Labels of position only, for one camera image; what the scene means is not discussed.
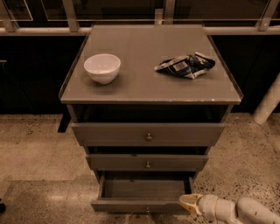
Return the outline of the grey bottom drawer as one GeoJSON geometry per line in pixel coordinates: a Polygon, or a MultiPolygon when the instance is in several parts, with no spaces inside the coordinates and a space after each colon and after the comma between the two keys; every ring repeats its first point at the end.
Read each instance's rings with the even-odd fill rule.
{"type": "Polygon", "coordinates": [[[180,213],[179,197],[193,192],[191,171],[104,171],[96,212],[180,213]]]}

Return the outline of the grey drawer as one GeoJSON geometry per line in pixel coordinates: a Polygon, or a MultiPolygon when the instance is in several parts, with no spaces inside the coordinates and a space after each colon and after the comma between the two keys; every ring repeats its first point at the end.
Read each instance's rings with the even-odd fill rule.
{"type": "Polygon", "coordinates": [[[104,171],[96,212],[180,213],[179,197],[193,192],[191,171],[104,171]]]}
{"type": "Polygon", "coordinates": [[[201,171],[208,156],[171,154],[89,154],[89,167],[99,171],[201,171]]]}
{"type": "Polygon", "coordinates": [[[213,146],[224,123],[75,122],[81,146],[213,146]]]}

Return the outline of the grey middle drawer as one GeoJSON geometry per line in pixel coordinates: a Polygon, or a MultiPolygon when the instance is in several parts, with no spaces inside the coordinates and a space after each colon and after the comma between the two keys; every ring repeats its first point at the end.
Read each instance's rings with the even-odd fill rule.
{"type": "Polygon", "coordinates": [[[89,154],[89,167],[99,171],[201,171],[208,156],[171,154],[89,154]]]}

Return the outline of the grey top drawer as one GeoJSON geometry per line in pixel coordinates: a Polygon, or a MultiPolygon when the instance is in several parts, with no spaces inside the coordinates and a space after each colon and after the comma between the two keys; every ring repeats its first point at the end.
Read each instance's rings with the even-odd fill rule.
{"type": "Polygon", "coordinates": [[[213,146],[224,123],[75,122],[81,146],[213,146]]]}

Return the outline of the grey wooden drawer cabinet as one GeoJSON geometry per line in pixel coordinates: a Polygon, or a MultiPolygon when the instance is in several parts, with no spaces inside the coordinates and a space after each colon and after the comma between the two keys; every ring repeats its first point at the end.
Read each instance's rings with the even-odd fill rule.
{"type": "MultiPolygon", "coordinates": [[[[224,123],[241,90],[203,28],[191,25],[97,25],[59,94],[73,123],[224,123]],[[215,66],[194,80],[154,70],[160,62],[202,53],[215,66]],[[109,84],[92,80],[84,62],[101,53],[121,61],[109,84]]],[[[207,156],[212,146],[82,146],[89,154],[207,156]]]]}

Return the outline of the crumpled dark snack bag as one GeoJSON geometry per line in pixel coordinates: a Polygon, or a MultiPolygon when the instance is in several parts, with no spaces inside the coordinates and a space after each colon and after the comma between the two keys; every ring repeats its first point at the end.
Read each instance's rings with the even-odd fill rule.
{"type": "Polygon", "coordinates": [[[196,52],[195,54],[184,54],[178,57],[162,61],[154,67],[154,70],[163,74],[171,74],[187,79],[196,79],[205,74],[215,66],[215,60],[196,52]]]}

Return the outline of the white ceramic bowl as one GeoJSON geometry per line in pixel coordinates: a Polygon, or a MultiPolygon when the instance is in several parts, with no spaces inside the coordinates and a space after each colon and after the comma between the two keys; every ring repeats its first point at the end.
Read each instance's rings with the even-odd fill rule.
{"type": "Polygon", "coordinates": [[[84,62],[87,75],[100,84],[112,82],[118,75],[120,66],[120,59],[108,53],[96,54],[84,62]]]}

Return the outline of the black object at floor edge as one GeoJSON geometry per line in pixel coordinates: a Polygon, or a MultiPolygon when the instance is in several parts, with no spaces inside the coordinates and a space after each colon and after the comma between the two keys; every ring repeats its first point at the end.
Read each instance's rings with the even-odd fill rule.
{"type": "Polygon", "coordinates": [[[6,205],[2,202],[2,199],[0,198],[0,214],[4,213],[6,210],[6,205]]]}

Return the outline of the white cylindrical post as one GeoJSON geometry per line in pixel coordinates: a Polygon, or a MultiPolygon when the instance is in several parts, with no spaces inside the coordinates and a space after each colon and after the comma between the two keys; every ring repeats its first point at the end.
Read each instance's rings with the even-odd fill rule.
{"type": "Polygon", "coordinates": [[[252,115],[258,124],[264,124],[280,102],[280,73],[271,84],[269,90],[252,115]]]}

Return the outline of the metal window railing frame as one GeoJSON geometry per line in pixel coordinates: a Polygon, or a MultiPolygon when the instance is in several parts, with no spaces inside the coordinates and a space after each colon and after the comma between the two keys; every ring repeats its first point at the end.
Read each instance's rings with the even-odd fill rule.
{"type": "Polygon", "coordinates": [[[0,0],[3,35],[83,35],[95,25],[201,25],[208,35],[277,35],[280,0],[0,0]]]}

